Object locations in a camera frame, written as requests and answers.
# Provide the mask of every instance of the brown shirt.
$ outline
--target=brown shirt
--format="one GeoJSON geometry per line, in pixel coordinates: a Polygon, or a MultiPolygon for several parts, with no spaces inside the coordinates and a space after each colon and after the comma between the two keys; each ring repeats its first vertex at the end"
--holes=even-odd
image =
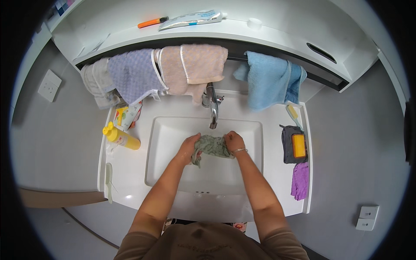
{"type": "Polygon", "coordinates": [[[261,244],[238,229],[211,222],[168,226],[157,239],[145,232],[132,232],[121,243],[115,260],[132,259],[278,259],[308,260],[289,228],[276,229],[261,244]]]}

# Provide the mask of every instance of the yellow bottle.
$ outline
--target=yellow bottle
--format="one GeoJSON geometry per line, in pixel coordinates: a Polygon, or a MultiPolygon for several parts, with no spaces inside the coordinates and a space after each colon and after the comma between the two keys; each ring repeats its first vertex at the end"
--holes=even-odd
{"type": "Polygon", "coordinates": [[[121,146],[137,150],[140,148],[141,143],[137,138],[124,133],[122,130],[114,127],[113,122],[108,122],[108,126],[103,128],[103,134],[107,136],[107,140],[121,146]]]}

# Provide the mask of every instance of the white cup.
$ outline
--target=white cup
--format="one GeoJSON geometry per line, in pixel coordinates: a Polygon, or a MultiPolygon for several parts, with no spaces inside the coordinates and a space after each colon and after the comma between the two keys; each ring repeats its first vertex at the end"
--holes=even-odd
{"type": "Polygon", "coordinates": [[[262,24],[263,23],[259,19],[256,19],[256,18],[250,18],[250,19],[248,19],[248,22],[247,22],[247,26],[250,29],[255,30],[255,31],[260,30],[262,24]]]}

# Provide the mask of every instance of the person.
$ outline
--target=person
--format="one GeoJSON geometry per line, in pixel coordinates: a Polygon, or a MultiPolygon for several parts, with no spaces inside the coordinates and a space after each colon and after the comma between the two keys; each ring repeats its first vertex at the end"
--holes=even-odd
{"type": "Polygon", "coordinates": [[[225,144],[240,165],[260,244],[224,223],[172,224],[161,235],[182,171],[191,162],[200,137],[198,133],[182,143],[144,199],[114,259],[309,259],[272,188],[244,150],[243,138],[234,131],[224,136],[225,144]]]}

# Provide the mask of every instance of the white countertop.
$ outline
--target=white countertop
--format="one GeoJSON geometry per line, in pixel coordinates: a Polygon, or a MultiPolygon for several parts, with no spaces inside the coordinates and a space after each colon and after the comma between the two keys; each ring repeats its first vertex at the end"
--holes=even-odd
{"type": "MultiPolygon", "coordinates": [[[[299,119],[301,109],[295,108],[299,119]]],[[[151,187],[145,184],[145,172],[152,123],[156,116],[206,117],[208,128],[209,112],[209,108],[194,106],[191,96],[165,96],[161,97],[161,102],[145,98],[136,127],[127,131],[140,139],[140,149],[134,151],[118,146],[114,148],[112,156],[105,159],[113,167],[112,183],[117,189],[112,189],[113,201],[138,209],[150,191],[151,187]]],[[[225,94],[225,99],[219,106],[219,118],[262,123],[263,175],[282,204],[285,216],[306,212],[307,205],[304,205],[304,200],[297,201],[290,195],[295,164],[283,163],[282,128],[279,124],[294,125],[285,106],[274,105],[262,112],[251,112],[247,106],[247,96],[225,94]]],[[[194,221],[244,222],[253,221],[253,212],[246,195],[225,196],[178,191],[169,217],[194,221]]]]}

